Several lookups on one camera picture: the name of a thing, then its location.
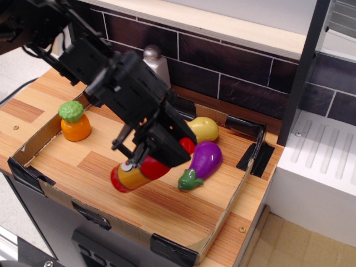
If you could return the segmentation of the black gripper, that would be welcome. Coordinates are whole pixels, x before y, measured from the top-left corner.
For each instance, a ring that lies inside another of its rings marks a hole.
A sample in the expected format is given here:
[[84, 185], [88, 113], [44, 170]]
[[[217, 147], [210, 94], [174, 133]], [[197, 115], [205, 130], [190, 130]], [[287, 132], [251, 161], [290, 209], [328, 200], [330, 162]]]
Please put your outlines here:
[[195, 116], [194, 104], [170, 91], [167, 84], [133, 52], [101, 57], [89, 96], [106, 105], [123, 122], [112, 150], [129, 163], [141, 166], [147, 155], [166, 165], [179, 166], [191, 159], [180, 140], [196, 136], [187, 125]]

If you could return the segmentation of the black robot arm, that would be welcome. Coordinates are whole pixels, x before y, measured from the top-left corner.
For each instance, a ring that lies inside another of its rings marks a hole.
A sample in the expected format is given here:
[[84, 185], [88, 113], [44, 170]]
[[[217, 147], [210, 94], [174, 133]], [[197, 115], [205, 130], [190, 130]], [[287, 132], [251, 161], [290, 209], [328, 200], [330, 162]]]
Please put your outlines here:
[[23, 48], [51, 65], [124, 127], [112, 143], [134, 164], [151, 156], [168, 167], [190, 160], [180, 141], [196, 141], [174, 108], [176, 96], [134, 52], [119, 53], [67, 1], [2, 1], [1, 53]]

